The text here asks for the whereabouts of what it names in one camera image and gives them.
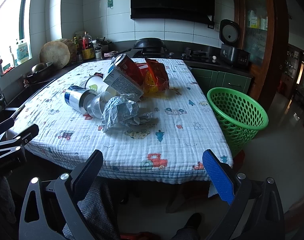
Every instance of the crumpled paper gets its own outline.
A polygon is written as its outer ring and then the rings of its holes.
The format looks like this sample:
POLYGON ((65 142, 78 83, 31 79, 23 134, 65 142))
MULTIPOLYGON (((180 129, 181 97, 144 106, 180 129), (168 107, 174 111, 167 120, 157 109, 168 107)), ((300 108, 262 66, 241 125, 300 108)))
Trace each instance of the crumpled paper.
POLYGON ((148 122, 152 118, 152 113, 139 114, 140 107, 135 100, 134 94, 112 97, 105 105, 101 116, 102 131, 106 132, 118 122, 126 126, 148 122))

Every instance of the basket rim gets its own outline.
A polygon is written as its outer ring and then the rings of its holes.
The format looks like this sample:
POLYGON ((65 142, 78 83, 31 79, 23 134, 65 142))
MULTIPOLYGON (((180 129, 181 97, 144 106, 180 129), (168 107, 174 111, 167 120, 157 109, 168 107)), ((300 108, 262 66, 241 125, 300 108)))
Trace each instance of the basket rim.
POLYGON ((210 106, 218 113, 220 114, 222 117, 224 117, 227 121, 230 121, 231 123, 239 126, 239 127, 242 127, 244 129, 248 129, 248 130, 254 130, 254 131, 260 131, 260 130, 263 130, 267 127, 268 125, 268 115, 266 113, 266 111, 263 109, 263 107, 258 103, 256 102, 253 98, 249 97, 248 95, 242 93, 242 92, 239 92, 237 90, 234 90, 234 89, 230 89, 230 88, 223 88, 223 87, 217 87, 217 88, 212 88, 210 89, 208 92, 207 92, 207 101, 208 103, 210 104, 210 106), (260 113, 262 114, 262 117, 264 118, 265 117, 265 122, 261 125, 261 126, 252 126, 252 125, 247 125, 247 124, 243 124, 231 117, 229 117, 227 114, 225 114, 223 111, 221 111, 214 103, 213 101, 211 100, 211 94, 216 92, 217 90, 224 90, 224 92, 230 92, 230 93, 239 93, 239 94, 243 94, 243 97, 246 98, 248 101, 252 102, 252 104, 254 103, 255 104, 255 107, 258 108, 257 106, 259 106, 259 111, 260 113))

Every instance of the person's leg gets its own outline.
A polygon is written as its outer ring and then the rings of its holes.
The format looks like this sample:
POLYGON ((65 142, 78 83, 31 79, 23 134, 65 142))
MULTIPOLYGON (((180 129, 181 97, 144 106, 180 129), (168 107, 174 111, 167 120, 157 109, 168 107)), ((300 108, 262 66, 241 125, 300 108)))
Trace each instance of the person's leg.
POLYGON ((201 223, 202 217, 199 213, 193 214, 186 225, 176 232, 176 235, 171 240, 200 240, 197 228, 201 223))
MULTIPOLYGON (((93 182, 84 200, 78 206, 84 215, 89 227, 99 239, 119 240, 120 233, 117 225, 117 206, 120 201, 120 187, 118 194, 114 182, 97 177, 93 182)), ((63 234, 68 239, 74 239, 67 225, 63 234)))

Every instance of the gas stove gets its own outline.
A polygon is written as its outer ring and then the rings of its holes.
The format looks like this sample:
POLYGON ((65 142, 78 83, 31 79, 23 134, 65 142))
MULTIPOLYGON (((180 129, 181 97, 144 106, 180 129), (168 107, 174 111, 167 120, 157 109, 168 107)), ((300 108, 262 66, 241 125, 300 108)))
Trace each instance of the gas stove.
POLYGON ((210 63, 215 65, 220 65, 217 61, 213 61, 213 58, 209 56, 207 51, 195 50, 186 48, 184 52, 170 52, 162 50, 153 50, 149 53, 149 50, 143 49, 138 51, 133 58, 172 58, 172 59, 182 59, 194 62, 210 63))

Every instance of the kitchen sink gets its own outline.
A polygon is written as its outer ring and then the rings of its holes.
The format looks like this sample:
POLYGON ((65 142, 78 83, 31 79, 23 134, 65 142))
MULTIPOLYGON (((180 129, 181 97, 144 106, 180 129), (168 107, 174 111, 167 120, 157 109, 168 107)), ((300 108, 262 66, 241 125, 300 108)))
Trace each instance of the kitchen sink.
POLYGON ((16 118, 16 116, 24 108, 25 104, 54 80, 55 79, 31 84, 21 91, 8 103, 7 107, 0 112, 0 123, 10 117, 16 118))

